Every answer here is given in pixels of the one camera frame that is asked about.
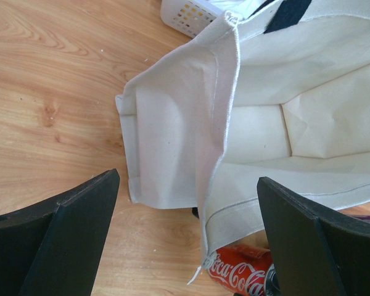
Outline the cream canvas tote bag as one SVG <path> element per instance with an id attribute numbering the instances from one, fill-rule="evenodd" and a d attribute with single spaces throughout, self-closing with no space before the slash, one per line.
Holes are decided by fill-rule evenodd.
<path id="1" fill-rule="evenodd" d="M 370 202 L 370 1 L 223 12 L 115 100 L 131 200 L 197 208 L 203 269 L 264 228 L 261 177 L 334 210 Z"/>

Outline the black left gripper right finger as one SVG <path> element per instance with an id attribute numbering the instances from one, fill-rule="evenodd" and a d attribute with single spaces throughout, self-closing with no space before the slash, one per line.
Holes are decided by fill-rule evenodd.
<path id="1" fill-rule="evenodd" d="M 257 194 L 281 295 L 370 295 L 370 223 L 267 177 Z"/>

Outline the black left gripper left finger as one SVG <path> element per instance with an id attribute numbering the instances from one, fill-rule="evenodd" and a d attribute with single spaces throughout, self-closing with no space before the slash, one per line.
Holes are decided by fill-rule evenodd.
<path id="1" fill-rule="evenodd" d="M 119 185 L 112 169 L 0 215 L 0 295 L 90 295 Z"/>

